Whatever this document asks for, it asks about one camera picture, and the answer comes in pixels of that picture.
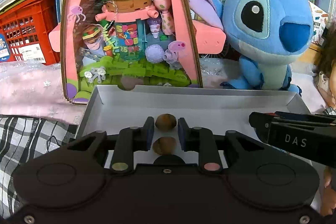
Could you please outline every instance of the barcode sticker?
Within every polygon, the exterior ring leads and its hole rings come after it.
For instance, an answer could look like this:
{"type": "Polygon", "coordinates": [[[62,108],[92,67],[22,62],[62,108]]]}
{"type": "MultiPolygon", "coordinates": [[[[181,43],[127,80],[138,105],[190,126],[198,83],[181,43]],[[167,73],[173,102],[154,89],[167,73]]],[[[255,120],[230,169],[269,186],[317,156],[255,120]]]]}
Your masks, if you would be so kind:
{"type": "Polygon", "coordinates": [[[24,61],[34,60],[40,63],[45,63],[45,58],[39,43],[20,47],[19,52],[22,54],[24,61]]]}

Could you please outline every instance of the screw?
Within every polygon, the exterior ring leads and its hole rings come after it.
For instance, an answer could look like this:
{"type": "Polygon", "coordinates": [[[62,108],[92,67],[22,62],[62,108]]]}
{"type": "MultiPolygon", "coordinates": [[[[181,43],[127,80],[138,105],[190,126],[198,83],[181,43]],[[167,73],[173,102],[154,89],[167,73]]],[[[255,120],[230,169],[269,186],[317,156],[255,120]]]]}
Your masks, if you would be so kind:
{"type": "Polygon", "coordinates": [[[35,223],[35,218],[33,218],[32,216],[25,216],[24,221],[27,224],[34,224],[35,223]]]}
{"type": "Polygon", "coordinates": [[[310,217],[309,216],[302,216],[300,218],[300,224],[308,224],[310,221],[310,217]]]}

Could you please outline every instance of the brown nut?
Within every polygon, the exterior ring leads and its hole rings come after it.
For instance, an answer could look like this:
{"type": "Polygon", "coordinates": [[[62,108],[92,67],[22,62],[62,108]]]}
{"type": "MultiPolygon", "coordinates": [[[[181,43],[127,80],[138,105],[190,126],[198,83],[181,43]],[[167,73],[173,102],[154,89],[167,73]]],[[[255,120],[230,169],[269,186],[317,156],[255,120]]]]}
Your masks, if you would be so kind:
{"type": "Polygon", "coordinates": [[[173,137],[161,137],[153,143],[153,151],[159,155],[170,155],[175,147],[176,140],[173,137]]]}
{"type": "Polygon", "coordinates": [[[163,132],[168,132],[176,127],[176,118],[172,114],[161,114],[155,122],[155,126],[163,132]]]}

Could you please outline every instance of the sticker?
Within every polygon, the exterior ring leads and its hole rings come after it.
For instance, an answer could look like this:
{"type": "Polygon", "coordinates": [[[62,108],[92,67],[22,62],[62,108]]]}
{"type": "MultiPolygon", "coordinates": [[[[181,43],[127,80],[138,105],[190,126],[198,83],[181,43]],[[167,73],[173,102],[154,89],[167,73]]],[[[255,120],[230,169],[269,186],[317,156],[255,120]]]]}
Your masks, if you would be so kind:
{"type": "Polygon", "coordinates": [[[40,44],[32,44],[19,48],[19,52],[22,54],[23,60],[34,60],[40,63],[45,63],[44,55],[41,50],[40,44]]]}
{"type": "Polygon", "coordinates": [[[8,49],[9,47],[5,37],[0,34],[0,62],[5,62],[10,58],[11,52],[8,49]]]}

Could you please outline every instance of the plush nose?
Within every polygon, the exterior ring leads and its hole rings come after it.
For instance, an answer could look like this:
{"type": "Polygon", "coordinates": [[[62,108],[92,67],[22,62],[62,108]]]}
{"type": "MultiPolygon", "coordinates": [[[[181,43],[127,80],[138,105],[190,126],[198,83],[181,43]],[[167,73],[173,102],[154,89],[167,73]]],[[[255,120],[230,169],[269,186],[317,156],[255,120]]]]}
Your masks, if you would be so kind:
{"type": "Polygon", "coordinates": [[[297,52],[310,39],[310,26],[286,22],[280,27],[279,35],[286,50],[297,52]]]}

